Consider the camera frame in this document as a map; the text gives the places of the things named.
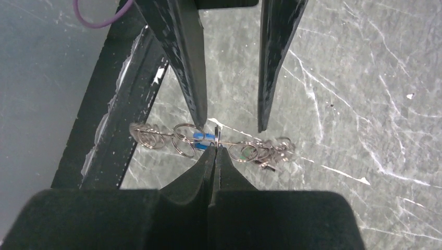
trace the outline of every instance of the blue plastic piece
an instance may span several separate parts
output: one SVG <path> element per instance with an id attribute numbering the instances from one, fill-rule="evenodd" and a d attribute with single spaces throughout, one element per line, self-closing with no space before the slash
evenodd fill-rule
<path id="1" fill-rule="evenodd" d="M 195 132 L 195 133 L 193 133 L 193 138 L 196 139 L 195 141 L 198 141 L 198 139 L 203 139 L 203 134 Z M 215 141 L 215 135 L 206 134 L 205 139 Z M 208 146 L 210 146 L 210 142 L 195 143 L 195 148 L 200 149 L 200 150 L 206 150 Z"/>

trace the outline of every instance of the gray marble table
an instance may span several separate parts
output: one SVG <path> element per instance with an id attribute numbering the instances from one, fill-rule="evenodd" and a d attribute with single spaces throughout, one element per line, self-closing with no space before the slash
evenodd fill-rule
<path id="1" fill-rule="evenodd" d="M 202 11 L 207 129 L 224 124 L 225 140 L 291 137 L 295 160 L 280 172 L 236 167 L 259 189 L 343 195 L 367 249 L 441 249 L 441 9 L 436 0 L 310 0 L 261 134 L 260 8 Z M 191 122 L 171 70 L 148 122 Z M 194 163 L 138 147 L 122 186 L 161 188 Z"/>

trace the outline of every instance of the gray surface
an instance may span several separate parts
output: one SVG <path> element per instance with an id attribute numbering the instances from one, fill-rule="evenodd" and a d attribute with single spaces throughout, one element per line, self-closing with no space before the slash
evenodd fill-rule
<path id="1" fill-rule="evenodd" d="M 297 145 L 296 160 L 279 173 L 237 168 L 259 189 L 342 194 L 367 249 L 441 249 L 441 9 L 430 0 L 310 0 L 259 135 L 260 9 L 201 12 L 208 116 Z M 191 122 L 171 71 L 149 122 Z M 226 127 L 223 135 L 245 139 Z M 138 148 L 123 187 L 161 188 L 193 163 L 169 149 Z"/>
<path id="2" fill-rule="evenodd" d="M 117 3 L 82 12 L 101 21 Z M 0 242 L 51 186 L 107 30 L 82 27 L 70 0 L 0 0 Z"/>

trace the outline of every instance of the black support bar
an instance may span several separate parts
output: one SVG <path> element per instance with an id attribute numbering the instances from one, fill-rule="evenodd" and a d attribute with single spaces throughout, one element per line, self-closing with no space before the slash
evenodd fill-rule
<path id="1" fill-rule="evenodd" d="M 258 88 L 258 132 L 267 129 L 276 81 L 308 0 L 263 0 Z"/>
<path id="2" fill-rule="evenodd" d="M 259 0 L 195 0 L 198 9 L 253 7 Z"/>
<path id="3" fill-rule="evenodd" d="M 119 188 L 136 147 L 129 124 L 146 122 L 168 67 L 139 18 L 133 6 L 111 26 L 52 188 Z"/>
<path id="4" fill-rule="evenodd" d="M 198 128 L 207 120 L 204 34 L 194 0 L 138 0 L 149 27 L 169 58 Z"/>

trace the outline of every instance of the wire puzzle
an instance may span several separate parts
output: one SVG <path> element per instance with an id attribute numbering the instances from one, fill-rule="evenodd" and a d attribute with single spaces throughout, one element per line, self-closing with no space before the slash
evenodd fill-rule
<path id="1" fill-rule="evenodd" d="M 188 137 L 184 135 L 183 129 L 191 128 L 199 131 L 202 138 Z M 202 129 L 198 129 L 195 125 L 190 123 L 180 123 L 173 128 L 172 133 L 164 132 L 158 125 L 150 125 L 149 123 L 132 123 L 129 126 L 129 132 L 132 137 L 144 147 L 150 149 L 162 149 L 166 146 L 168 141 L 171 141 L 173 147 L 178 154 L 193 158 L 198 149 L 195 145 L 198 143 L 209 143 L 209 145 L 229 146 L 228 152 L 230 158 L 240 163 L 253 162 L 263 169 L 270 169 L 272 171 L 278 170 L 277 164 L 279 162 L 289 161 L 294 155 L 293 151 L 295 145 L 288 137 L 279 137 L 275 139 L 276 144 L 272 140 L 266 141 L 239 141 L 239 142 L 224 142 L 220 140 L 220 132 L 218 126 L 215 127 L 214 139 L 208 139 L 210 134 L 206 134 Z M 190 146 L 192 154 L 186 154 L 179 146 L 179 142 L 184 142 Z"/>

